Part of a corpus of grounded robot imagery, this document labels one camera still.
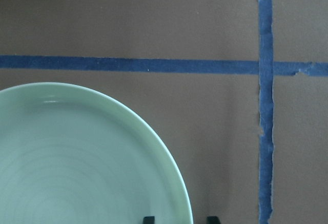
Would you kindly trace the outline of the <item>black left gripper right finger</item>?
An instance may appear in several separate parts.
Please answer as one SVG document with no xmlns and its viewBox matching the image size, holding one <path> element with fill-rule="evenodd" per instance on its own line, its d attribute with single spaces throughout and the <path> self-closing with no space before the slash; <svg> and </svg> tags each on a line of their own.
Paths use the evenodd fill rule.
<svg viewBox="0 0 328 224">
<path fill-rule="evenodd" d="M 207 224 L 221 224 L 221 221 L 218 216 L 208 216 Z"/>
</svg>

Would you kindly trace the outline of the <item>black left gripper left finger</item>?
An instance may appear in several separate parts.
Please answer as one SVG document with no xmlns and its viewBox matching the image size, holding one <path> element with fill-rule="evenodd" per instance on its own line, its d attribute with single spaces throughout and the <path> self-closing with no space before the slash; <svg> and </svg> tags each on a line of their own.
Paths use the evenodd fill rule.
<svg viewBox="0 0 328 224">
<path fill-rule="evenodd" d="M 155 224 L 154 216 L 145 216 L 142 220 L 142 224 Z"/>
</svg>

